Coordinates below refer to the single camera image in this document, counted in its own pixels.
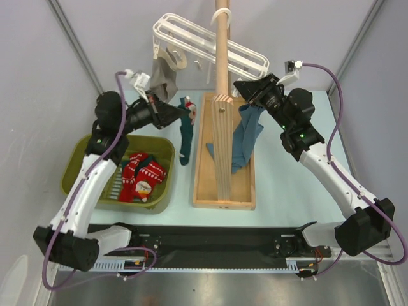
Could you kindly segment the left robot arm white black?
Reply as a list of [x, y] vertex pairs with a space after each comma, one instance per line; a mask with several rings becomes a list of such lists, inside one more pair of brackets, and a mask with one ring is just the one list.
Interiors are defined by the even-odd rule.
[[109, 252], [120, 249], [133, 255], [139, 251], [140, 239], [125, 224], [89, 233], [91, 215], [128, 149], [128, 134], [149, 124], [165, 128], [190, 112], [188, 108], [162, 102], [152, 93], [131, 105], [115, 91], [97, 97], [96, 120], [77, 178], [50, 224], [38, 226], [33, 233], [45, 265], [53, 262], [87, 272], [99, 257]]

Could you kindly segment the dark green christmas sock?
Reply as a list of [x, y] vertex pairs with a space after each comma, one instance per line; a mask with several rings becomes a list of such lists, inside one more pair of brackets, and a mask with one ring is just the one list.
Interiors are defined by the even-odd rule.
[[187, 114], [180, 118], [180, 134], [182, 138], [181, 147], [179, 151], [179, 161], [182, 166], [186, 166], [189, 163], [191, 156], [191, 147], [193, 141], [193, 129], [197, 116], [197, 107], [192, 102], [190, 96], [180, 98], [180, 104], [178, 106], [182, 110], [186, 110]]

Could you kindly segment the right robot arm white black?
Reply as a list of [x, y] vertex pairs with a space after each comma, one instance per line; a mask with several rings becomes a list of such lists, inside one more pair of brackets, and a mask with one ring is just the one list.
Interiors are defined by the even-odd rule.
[[252, 106], [265, 109], [282, 128], [282, 146], [308, 169], [338, 205], [344, 221], [311, 222], [301, 227], [294, 239], [295, 251], [308, 256], [317, 246], [339, 247], [357, 256], [389, 238], [395, 207], [365, 189], [327, 152], [327, 144], [311, 123], [315, 111], [313, 94], [295, 88], [289, 94], [273, 74], [258, 80], [233, 83], [241, 97]]

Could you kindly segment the white plastic clip hanger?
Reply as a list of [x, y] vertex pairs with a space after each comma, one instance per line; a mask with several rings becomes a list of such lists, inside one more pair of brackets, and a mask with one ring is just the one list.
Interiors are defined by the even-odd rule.
[[[174, 13], [164, 14], [152, 28], [153, 59], [160, 48], [174, 45], [201, 61], [215, 64], [216, 33]], [[228, 71], [244, 80], [266, 76], [270, 62], [266, 56], [228, 40]]]

